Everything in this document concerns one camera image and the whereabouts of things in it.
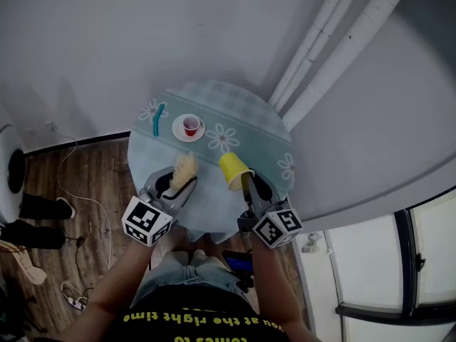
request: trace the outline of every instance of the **white pipe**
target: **white pipe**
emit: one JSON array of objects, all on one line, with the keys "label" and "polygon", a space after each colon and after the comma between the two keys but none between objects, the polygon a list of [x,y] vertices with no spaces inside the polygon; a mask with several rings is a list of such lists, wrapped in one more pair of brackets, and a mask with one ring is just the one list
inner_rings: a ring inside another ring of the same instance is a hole
[{"label": "white pipe", "polygon": [[296,52],[288,68],[286,69],[285,74],[282,76],[279,84],[272,93],[272,96],[269,99],[269,104],[271,106],[274,106],[279,100],[289,80],[293,77],[302,60],[306,57],[307,53],[314,44],[317,36],[320,34],[320,30],[328,21],[338,2],[339,0],[325,0],[323,2],[323,5],[321,6],[320,11],[318,12],[315,20],[313,21],[311,28],[307,32],[306,37],[301,42],[301,45],[299,46],[298,51]]},{"label": "white pipe", "polygon": [[348,33],[334,49],[283,120],[290,131],[351,65],[376,35],[400,0],[370,0]]},{"label": "white pipe", "polygon": [[318,37],[311,50],[307,53],[306,57],[301,62],[298,70],[294,74],[293,78],[288,82],[288,85],[286,86],[284,92],[277,101],[277,104],[274,106],[276,112],[279,112],[284,107],[286,102],[290,99],[291,95],[293,95],[293,92],[306,77],[306,74],[310,70],[310,67],[312,67],[318,58],[318,55],[323,50],[323,47],[329,41],[329,38],[333,35],[334,31],[337,28],[337,25],[339,25],[341,22],[343,16],[346,14],[352,2],[353,0],[339,1],[329,20],[326,22],[323,29],[321,29],[321,31],[318,33]]}]

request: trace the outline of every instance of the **black baseboard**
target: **black baseboard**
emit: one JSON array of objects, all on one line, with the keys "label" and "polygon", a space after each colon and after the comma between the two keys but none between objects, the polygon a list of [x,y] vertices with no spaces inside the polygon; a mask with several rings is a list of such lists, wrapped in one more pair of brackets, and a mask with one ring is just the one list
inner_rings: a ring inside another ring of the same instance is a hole
[{"label": "black baseboard", "polygon": [[[121,132],[109,135],[101,135],[100,137],[88,138],[87,140],[79,140],[78,145],[89,145],[91,143],[103,142],[105,140],[117,140],[119,138],[130,137],[130,131]],[[53,152],[58,150],[64,150],[66,148],[74,147],[76,144],[74,142],[64,143],[62,145],[53,145],[51,147],[42,148],[40,150],[31,151],[25,154],[26,157],[41,155],[47,152]]]}]

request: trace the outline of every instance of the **gray wall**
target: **gray wall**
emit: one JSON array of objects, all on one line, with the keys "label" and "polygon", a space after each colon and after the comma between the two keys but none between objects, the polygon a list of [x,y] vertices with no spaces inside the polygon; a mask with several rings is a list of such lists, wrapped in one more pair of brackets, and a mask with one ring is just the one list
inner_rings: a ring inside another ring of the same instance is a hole
[{"label": "gray wall", "polygon": [[[0,0],[0,103],[27,150],[129,130],[147,100],[218,79],[268,98],[323,0]],[[27,134],[28,128],[38,133]]]},{"label": "gray wall", "polygon": [[307,230],[372,219],[456,185],[456,0],[402,0],[293,130]]}]

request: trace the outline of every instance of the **light blue tablecloth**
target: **light blue tablecloth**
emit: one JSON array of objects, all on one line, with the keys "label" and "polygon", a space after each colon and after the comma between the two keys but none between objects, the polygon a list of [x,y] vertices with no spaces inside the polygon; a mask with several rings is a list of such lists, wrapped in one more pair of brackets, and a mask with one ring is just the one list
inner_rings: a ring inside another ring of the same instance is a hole
[{"label": "light blue tablecloth", "polygon": [[[159,137],[153,136],[153,118],[161,103]],[[204,136],[191,143],[172,134],[172,122],[185,113],[200,116]],[[143,187],[149,175],[175,165],[181,153],[193,152],[199,164],[198,186],[179,213],[192,241],[206,232],[222,242],[237,232],[237,218],[247,209],[242,191],[228,190],[219,158],[235,152],[250,168],[260,171],[282,197],[294,181],[291,138],[281,118],[269,104],[249,91],[228,83],[190,82],[154,97],[141,111],[128,145],[133,182]]]}]

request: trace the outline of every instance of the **black window frame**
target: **black window frame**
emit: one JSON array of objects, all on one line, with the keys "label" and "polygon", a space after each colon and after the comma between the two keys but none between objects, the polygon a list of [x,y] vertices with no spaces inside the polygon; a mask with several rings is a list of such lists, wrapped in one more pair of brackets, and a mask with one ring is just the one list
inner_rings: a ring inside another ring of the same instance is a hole
[{"label": "black window frame", "polygon": [[338,315],[394,326],[434,326],[456,321],[456,299],[441,303],[417,303],[419,272],[424,267],[425,260],[417,251],[413,220],[410,215],[412,209],[454,190],[456,190],[456,186],[424,202],[394,213],[403,270],[402,309],[378,308],[342,302],[336,307]]}]

